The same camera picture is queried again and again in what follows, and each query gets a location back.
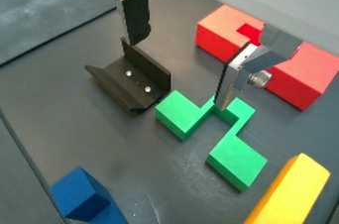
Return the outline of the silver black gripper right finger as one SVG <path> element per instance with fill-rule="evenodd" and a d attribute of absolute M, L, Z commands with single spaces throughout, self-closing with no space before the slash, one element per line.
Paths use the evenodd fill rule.
<path fill-rule="evenodd" d="M 272 79 L 266 70 L 292 58 L 302 39 L 270 24 L 264 25 L 260 46 L 246 43 L 225 64 L 216 105 L 225 110 L 248 85 L 264 89 Z"/>

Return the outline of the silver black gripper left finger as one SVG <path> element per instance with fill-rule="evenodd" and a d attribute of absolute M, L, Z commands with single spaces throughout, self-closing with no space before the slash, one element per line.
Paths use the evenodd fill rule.
<path fill-rule="evenodd" d="M 150 35 L 149 0 L 115 0 L 129 43 L 138 45 Z"/>

